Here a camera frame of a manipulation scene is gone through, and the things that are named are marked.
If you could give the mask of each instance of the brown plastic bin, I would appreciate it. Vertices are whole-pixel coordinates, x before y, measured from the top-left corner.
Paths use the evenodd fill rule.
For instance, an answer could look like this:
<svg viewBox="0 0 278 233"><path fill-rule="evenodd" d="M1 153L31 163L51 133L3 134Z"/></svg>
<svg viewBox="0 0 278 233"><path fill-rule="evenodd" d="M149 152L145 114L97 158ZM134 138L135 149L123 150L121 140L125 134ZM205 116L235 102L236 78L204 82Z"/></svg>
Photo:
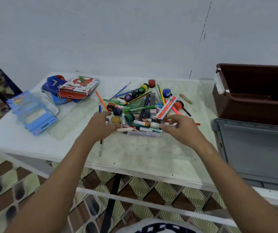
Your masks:
<svg viewBox="0 0 278 233"><path fill-rule="evenodd" d="M278 125L278 66L217 64L225 91L213 97L219 118Z"/></svg>

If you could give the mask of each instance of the wall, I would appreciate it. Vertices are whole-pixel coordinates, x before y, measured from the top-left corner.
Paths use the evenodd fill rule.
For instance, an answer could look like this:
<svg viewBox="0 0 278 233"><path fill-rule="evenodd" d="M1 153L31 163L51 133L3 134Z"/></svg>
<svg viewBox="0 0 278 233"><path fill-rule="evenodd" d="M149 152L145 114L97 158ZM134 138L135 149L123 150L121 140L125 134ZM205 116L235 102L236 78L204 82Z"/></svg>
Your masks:
<svg viewBox="0 0 278 233"><path fill-rule="evenodd" d="M0 68L188 78L211 0L0 0Z"/></svg>
<svg viewBox="0 0 278 233"><path fill-rule="evenodd" d="M191 78L218 63L278 65L278 0L213 0Z"/></svg>

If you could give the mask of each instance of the white table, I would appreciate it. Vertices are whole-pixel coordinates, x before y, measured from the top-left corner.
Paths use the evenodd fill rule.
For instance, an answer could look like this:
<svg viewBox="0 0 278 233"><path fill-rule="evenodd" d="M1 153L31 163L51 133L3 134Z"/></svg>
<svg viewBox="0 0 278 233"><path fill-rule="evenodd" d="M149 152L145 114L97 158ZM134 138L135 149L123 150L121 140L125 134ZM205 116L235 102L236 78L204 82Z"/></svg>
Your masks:
<svg viewBox="0 0 278 233"><path fill-rule="evenodd" d="M56 74L61 74L66 79L76 75L52 72L48 76ZM138 88L142 83L148 82L148 78L138 77L102 76L96 78L101 80L96 88L97 91L102 98L108 99L128 84L128 82L131 82L128 87L129 90ZM40 88L45 81L46 78L36 85L31 92L40 94ZM182 93L192 100L192 105L185 103L186 109L191 113L195 122L201 123L199 129L206 138L213 145L217 146L210 125L211 121L217 117L212 97L214 81L168 80L161 78L157 78L156 81L161 88L170 88L173 94L179 95L179 93ZM91 99L98 101L94 92L91 95ZM73 102L60 106L60 112L57 117L64 117L74 106L75 103ZM60 162L71 148L75 139L86 127L89 119L90 116L87 116L63 140L56 140L47 132L42 133L40 136L33 136L22 124L17 122L16 115L9 112L0 120L0 155L17 165L47 178L52 172L52 168L44 163L43 159ZM168 134L161 134L159 138L151 139L113 133L104 140L101 156L99 156L99 143L94 145L87 158L86 167L217 192L198 155L192 149L178 143ZM254 189L269 202L278 205L278 191L261 188ZM166 206L155 206L155 204L142 203L139 200L100 193L89 189L78 188L78 191L134 204L147 204L153 208L175 211L183 215L222 224L235 225L230 219L222 219Z"/></svg>

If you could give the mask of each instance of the floor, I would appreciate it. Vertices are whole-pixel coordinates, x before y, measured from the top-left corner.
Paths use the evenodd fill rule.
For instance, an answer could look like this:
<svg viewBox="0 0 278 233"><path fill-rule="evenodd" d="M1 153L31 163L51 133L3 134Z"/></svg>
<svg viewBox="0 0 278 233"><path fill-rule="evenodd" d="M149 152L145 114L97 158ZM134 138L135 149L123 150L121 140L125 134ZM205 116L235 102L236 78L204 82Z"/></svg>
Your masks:
<svg viewBox="0 0 278 233"><path fill-rule="evenodd" d="M11 93L1 75L0 92ZM6 105L0 101L0 118L7 112ZM59 164L57 162L46 162L54 168ZM84 168L79 186L109 193L114 175L115 173ZM0 158L0 233L5 230L17 212L44 181L45 178ZM127 175L122 175L118 195L201 213L226 208L218 193ZM107 198L77 192L73 209L70 211L67 224L62 232L99 233L107 204ZM114 205L110 232L114 233L125 226L124 219L129 214L129 211L133 211L139 219L155 217L165 220L186 221L205 233L240 232L236 227L223 226L218 223L118 200Z"/></svg>

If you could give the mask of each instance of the storage bin handle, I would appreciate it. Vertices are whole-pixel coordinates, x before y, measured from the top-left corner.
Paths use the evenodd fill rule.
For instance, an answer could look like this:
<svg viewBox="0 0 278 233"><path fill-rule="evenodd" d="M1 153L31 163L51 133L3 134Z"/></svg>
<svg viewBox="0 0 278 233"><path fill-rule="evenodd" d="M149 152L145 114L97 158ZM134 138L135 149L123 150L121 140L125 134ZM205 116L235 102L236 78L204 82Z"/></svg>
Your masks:
<svg viewBox="0 0 278 233"><path fill-rule="evenodd" d="M216 84L216 87L217 87L217 90L218 90L218 93L219 94L223 94L224 91L226 92L230 92L230 90L225 90L224 86L223 86L223 83L221 81L221 78L220 78L220 75L219 73L216 73L215 76L213 77L214 78L214 82Z"/></svg>

